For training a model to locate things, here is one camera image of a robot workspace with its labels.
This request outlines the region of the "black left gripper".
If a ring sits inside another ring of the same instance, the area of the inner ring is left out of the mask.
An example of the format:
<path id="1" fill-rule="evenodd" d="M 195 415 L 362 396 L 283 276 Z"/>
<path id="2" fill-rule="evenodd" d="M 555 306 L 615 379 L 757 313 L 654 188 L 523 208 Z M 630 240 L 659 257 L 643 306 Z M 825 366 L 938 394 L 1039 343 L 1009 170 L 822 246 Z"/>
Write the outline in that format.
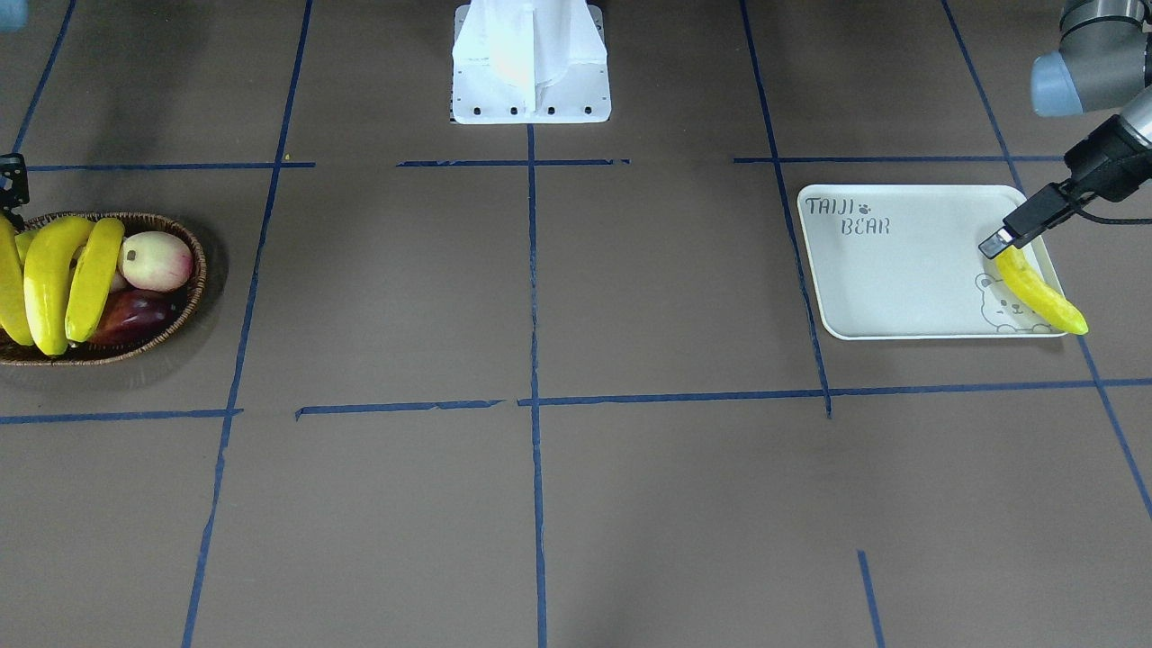
<path id="1" fill-rule="evenodd" d="M 1039 193 L 1005 216 L 1003 225 L 978 244 L 993 261 L 1008 248 L 1023 249 L 1073 214 L 1074 198 L 1102 198 L 1119 203 L 1132 196 L 1151 176 L 1149 136 L 1123 115 L 1112 115 L 1079 140 L 1064 156 L 1066 182 L 1049 182 Z"/>

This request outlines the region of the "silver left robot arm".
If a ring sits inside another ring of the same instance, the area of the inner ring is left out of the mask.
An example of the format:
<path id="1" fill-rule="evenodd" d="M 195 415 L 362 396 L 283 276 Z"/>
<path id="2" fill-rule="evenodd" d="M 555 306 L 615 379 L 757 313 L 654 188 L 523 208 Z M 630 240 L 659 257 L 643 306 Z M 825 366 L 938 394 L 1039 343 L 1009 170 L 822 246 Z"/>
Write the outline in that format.
<path id="1" fill-rule="evenodd" d="M 1122 202 L 1151 179 L 1149 1 L 1066 1 L 1060 31 L 1058 48 L 1032 65 L 1034 113 L 1116 112 L 1063 156 L 1064 180 L 1045 184 L 979 243 L 990 261 L 1073 216 L 1111 226 L 1149 225 L 1149 217 L 1105 218 L 1086 210 L 1093 199 Z"/>

